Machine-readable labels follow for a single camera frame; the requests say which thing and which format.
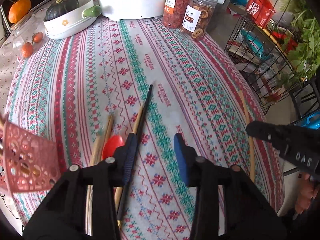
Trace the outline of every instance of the pink basket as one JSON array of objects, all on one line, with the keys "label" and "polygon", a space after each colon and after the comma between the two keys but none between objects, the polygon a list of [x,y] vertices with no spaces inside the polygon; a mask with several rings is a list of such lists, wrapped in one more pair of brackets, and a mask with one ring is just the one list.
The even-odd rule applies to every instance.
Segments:
[{"label": "pink basket", "polygon": [[12,193],[50,190],[60,178],[56,144],[6,120],[0,187]]}]

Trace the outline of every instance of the red plastic spoon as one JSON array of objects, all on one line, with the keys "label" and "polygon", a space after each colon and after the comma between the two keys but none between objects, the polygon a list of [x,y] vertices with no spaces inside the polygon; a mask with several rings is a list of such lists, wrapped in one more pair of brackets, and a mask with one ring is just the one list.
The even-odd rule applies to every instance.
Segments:
[{"label": "red plastic spoon", "polygon": [[110,139],[106,142],[103,147],[102,151],[102,160],[108,157],[112,157],[115,150],[124,145],[124,140],[122,139],[121,135],[113,135]]}]

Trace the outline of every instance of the striped tablecloth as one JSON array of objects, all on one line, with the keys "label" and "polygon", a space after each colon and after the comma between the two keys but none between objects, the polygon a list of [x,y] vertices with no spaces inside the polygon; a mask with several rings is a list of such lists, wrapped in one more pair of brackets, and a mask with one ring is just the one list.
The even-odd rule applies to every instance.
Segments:
[{"label": "striped tablecloth", "polygon": [[[124,239],[188,239],[195,189],[180,179],[173,136],[217,165],[240,165],[249,173],[249,144],[238,91],[251,119],[265,120],[250,88],[222,49],[205,35],[201,42],[165,28],[161,20],[113,22],[101,16],[84,31],[49,40],[17,67],[9,119],[57,143],[61,171],[85,167],[98,129],[113,113],[113,134],[126,138],[154,85],[135,164]],[[256,185],[278,210],[284,198],[279,159],[255,143]],[[15,194],[24,223],[46,192]],[[223,218],[223,203],[220,217]]]}]

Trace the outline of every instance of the jar of dried hawthorn slices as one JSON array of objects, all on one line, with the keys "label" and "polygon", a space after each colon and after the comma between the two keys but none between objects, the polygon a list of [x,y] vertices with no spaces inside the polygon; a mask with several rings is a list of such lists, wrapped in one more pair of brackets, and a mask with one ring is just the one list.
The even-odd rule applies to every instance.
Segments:
[{"label": "jar of dried hawthorn slices", "polygon": [[217,0],[189,0],[180,30],[193,39],[200,39],[207,28]]},{"label": "jar of dried hawthorn slices", "polygon": [[179,28],[189,0],[165,0],[162,24],[169,28]]}]

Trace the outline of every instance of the hand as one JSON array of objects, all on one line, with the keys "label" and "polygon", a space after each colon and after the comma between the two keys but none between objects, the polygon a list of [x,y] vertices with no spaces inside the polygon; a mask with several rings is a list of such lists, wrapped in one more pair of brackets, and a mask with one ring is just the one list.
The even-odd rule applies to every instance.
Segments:
[{"label": "hand", "polygon": [[295,210],[298,214],[302,214],[310,206],[311,199],[315,198],[320,189],[320,185],[315,188],[313,181],[309,180],[310,174],[303,172],[302,180],[299,185],[298,198],[295,204]]}]

